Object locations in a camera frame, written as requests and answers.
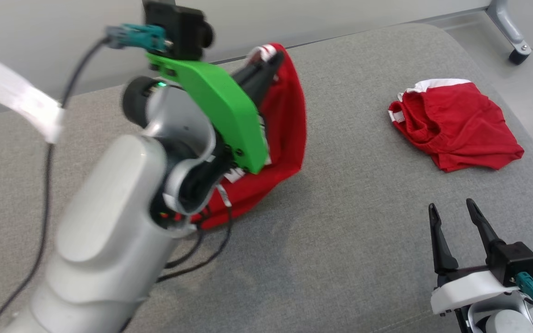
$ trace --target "couch cushion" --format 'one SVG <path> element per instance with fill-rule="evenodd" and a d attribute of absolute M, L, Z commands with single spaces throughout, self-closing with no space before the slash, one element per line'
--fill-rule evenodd
<path fill-rule="evenodd" d="M 461 266 L 484 260 L 467 197 L 501 238 L 533 249 L 533 142 L 467 53 L 429 25 L 334 38 L 290 55 L 308 109 L 303 170 L 236 222 L 214 263 L 155 287 L 127 331 L 459 332 L 453 316 L 439 321 L 431 313 L 427 206 L 437 205 Z M 396 93 L 429 78 L 475 82 L 503 108 L 524 158 L 500 171 L 438 170 L 387 115 Z M 137 131 L 121 115 L 121 89 L 70 104 L 53 168 L 53 232 L 106 147 Z M 43 152 L 24 120 L 0 114 L 0 304 L 28 272 L 38 243 Z M 222 232 L 209 235 L 196 259 L 214 251 Z"/>

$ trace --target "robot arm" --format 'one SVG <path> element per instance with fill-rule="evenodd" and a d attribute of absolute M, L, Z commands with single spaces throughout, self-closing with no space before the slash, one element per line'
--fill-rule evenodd
<path fill-rule="evenodd" d="M 487 253 L 486 265 L 459 268 L 441 230 L 435 204 L 429 222 L 437 288 L 431 295 L 434 314 L 455 312 L 462 333 L 505 333 L 518 325 L 533 333 L 527 298 L 533 299 L 533 252 L 524 243 L 506 244 L 476 203 L 467 199 L 472 223 L 478 228 Z"/>
<path fill-rule="evenodd" d="M 160 2 L 145 9 L 147 28 L 109 29 L 108 45 L 147 48 L 154 68 L 180 86 L 144 77 L 128 84 L 123 111 L 143 130 L 118 138 L 74 196 L 44 279 L 6 333 L 122 331 L 224 173 L 264 166 L 257 110 L 283 53 L 229 76 L 198 61 L 210 41 L 191 43 L 199 39 L 190 32 L 212 36 L 202 12 Z M 157 9 L 165 15 L 155 17 Z"/>

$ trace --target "metal leg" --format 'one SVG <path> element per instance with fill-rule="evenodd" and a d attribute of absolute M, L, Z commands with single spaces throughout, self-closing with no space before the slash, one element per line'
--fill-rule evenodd
<path fill-rule="evenodd" d="M 524 35 L 522 35 L 512 21 L 507 8 L 507 2 L 508 0 L 492 0 L 486 11 L 495 25 L 499 27 L 499 30 L 503 32 L 503 35 L 514 46 L 515 49 L 509 56 L 509 59 L 512 63 L 519 65 L 530 55 L 532 48 L 525 42 Z"/>

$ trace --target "red garment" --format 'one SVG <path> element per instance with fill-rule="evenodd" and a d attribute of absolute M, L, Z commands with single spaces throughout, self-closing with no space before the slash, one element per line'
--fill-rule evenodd
<path fill-rule="evenodd" d="M 394 126 L 446 173 L 498 170 L 524 154 L 501 109 L 468 80 L 422 81 L 399 99 L 389 107 Z"/>
<path fill-rule="evenodd" d="M 305 152 L 305 100 L 289 54 L 280 44 L 257 47 L 247 61 L 259 57 L 269 59 L 277 51 L 285 53 L 283 64 L 266 94 L 260 112 L 266 123 L 266 141 L 269 146 L 270 164 L 257 175 L 246 174 L 234 183 L 222 180 L 232 204 L 233 216 L 238 217 L 254 207 L 266 194 L 284 179 L 302 168 Z M 228 211 L 217 191 L 209 201 L 211 217 L 203 223 L 209 229 L 228 221 Z"/>

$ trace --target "gray floor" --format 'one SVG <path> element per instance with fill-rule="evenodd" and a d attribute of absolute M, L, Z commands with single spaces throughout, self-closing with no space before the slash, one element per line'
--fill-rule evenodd
<path fill-rule="evenodd" d="M 533 48 L 533 0 L 511 0 L 514 21 Z M 483 12 L 429 22 L 443 28 L 472 56 L 533 137 L 533 53 L 520 66 L 507 61 L 513 50 Z"/>

